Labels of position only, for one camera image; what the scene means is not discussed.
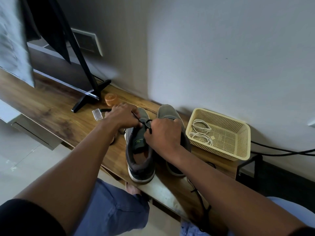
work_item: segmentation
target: forearm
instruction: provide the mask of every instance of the forearm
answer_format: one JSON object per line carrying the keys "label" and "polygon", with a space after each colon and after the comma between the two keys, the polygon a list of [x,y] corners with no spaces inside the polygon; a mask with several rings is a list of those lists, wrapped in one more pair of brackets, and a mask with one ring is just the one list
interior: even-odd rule
{"label": "forearm", "polygon": [[304,224],[268,198],[210,167],[180,147],[174,164],[236,235],[289,235]]}
{"label": "forearm", "polygon": [[41,206],[70,233],[89,201],[100,165],[116,131],[117,127],[108,119],[102,120],[66,158],[15,198]]}

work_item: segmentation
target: foot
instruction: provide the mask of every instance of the foot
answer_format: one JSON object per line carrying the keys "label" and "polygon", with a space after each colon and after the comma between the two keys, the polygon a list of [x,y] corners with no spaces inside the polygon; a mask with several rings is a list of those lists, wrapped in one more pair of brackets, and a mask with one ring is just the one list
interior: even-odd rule
{"label": "foot", "polygon": [[133,186],[132,184],[129,184],[128,182],[125,183],[126,191],[129,194],[141,194],[141,190],[139,190],[137,187]]}

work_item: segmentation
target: white cord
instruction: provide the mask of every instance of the white cord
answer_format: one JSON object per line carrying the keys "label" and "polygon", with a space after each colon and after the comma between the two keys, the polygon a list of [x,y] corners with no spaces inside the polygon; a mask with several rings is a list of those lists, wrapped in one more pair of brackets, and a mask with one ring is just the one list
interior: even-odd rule
{"label": "white cord", "polygon": [[[204,128],[204,127],[198,127],[198,126],[195,125],[196,123],[202,123],[202,124],[204,124],[204,125],[206,126],[206,128]],[[207,134],[202,133],[202,132],[199,132],[199,131],[201,130],[201,131],[205,131],[206,133],[209,133],[212,129],[211,129],[211,127],[208,125],[208,123],[206,123],[205,121],[203,121],[203,120],[201,120],[201,119],[195,119],[195,120],[192,122],[192,125],[191,125],[191,126],[192,126],[192,128],[196,131],[196,132],[191,132],[191,131],[190,131],[190,132],[188,133],[191,138],[194,138],[194,137],[204,138],[204,139],[206,139],[207,144],[210,145],[210,146],[212,146],[212,144],[213,144],[212,139],[211,139],[210,137],[208,137]]]}

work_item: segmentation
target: wall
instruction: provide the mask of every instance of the wall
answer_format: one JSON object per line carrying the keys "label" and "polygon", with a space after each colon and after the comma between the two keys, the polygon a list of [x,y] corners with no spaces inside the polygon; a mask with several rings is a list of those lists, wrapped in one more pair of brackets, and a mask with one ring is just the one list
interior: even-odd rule
{"label": "wall", "polygon": [[[93,63],[114,67],[116,85],[243,120],[254,141],[315,148],[315,0],[58,1],[71,27],[97,34]],[[315,180],[314,157],[266,160]]]}

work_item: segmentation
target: wood grain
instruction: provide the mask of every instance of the wood grain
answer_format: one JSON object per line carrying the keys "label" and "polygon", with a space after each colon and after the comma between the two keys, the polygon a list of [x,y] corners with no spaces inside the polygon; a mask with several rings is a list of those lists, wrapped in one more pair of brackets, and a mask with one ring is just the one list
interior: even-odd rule
{"label": "wood grain", "polygon": [[[94,105],[87,104],[74,114],[71,112],[71,108],[80,99],[79,92],[36,73],[34,73],[34,78],[36,87],[32,88],[0,70],[0,99],[75,147],[96,126],[97,121],[92,115],[92,110],[106,108],[104,99],[102,98],[102,101]],[[106,87],[102,91],[102,95],[104,96],[108,92],[116,93],[123,102],[143,107],[151,119],[156,117],[160,105],[113,86]],[[181,117],[187,126],[189,117],[185,115],[181,115]],[[156,175],[151,182],[145,185],[132,182],[127,170],[125,145],[124,137],[119,136],[116,142],[109,147],[102,166],[123,180],[137,185],[143,192],[182,218],[190,219],[193,222],[200,221],[202,208],[196,194],[190,192],[191,185],[185,177],[178,178],[169,174],[165,161],[161,158],[156,159]],[[217,169],[224,174],[232,178],[236,177],[238,162],[229,161],[195,146],[192,146],[192,153],[203,161],[214,163]],[[217,233],[226,232],[226,227],[213,210],[210,212],[210,221]]]}

